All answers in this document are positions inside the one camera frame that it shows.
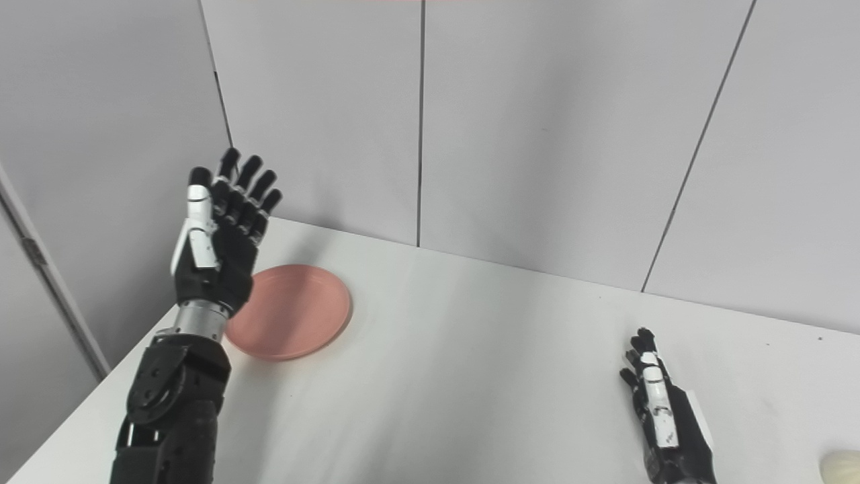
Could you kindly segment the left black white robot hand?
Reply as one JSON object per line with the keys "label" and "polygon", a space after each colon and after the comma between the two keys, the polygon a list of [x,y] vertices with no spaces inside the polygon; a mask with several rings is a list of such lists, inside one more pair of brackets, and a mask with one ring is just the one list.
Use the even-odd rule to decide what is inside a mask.
{"label": "left black white robot hand", "polygon": [[178,305],[207,301],[232,317],[248,302],[259,245],[282,201],[276,173],[262,165],[260,156],[242,160],[230,147],[215,173],[191,170],[170,264]]}

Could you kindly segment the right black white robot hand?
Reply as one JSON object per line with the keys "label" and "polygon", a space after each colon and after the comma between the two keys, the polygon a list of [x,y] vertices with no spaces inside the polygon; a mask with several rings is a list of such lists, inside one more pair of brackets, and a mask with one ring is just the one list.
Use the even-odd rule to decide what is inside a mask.
{"label": "right black white robot hand", "polygon": [[653,331],[641,327],[624,353],[621,379],[642,427],[643,462],[652,483],[716,483],[713,450],[690,393],[670,378]]}

